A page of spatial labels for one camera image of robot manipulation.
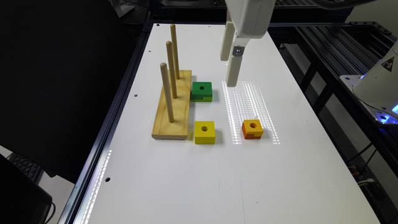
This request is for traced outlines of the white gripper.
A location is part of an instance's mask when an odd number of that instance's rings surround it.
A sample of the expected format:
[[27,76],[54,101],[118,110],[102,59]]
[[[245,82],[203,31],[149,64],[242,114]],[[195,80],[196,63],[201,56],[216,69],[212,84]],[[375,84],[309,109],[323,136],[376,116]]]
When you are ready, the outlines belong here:
[[[266,34],[275,0],[226,0],[226,6],[232,22],[227,21],[225,25],[220,60],[229,60],[226,84],[235,87],[243,60],[243,47],[251,39],[261,39]],[[232,42],[234,47],[229,56]]]

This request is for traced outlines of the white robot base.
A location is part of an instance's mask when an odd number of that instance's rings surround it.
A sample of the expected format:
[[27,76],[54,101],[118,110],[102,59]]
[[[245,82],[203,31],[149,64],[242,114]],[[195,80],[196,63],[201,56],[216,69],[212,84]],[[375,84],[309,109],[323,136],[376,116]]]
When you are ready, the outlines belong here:
[[340,80],[376,123],[397,126],[397,44],[364,75]]

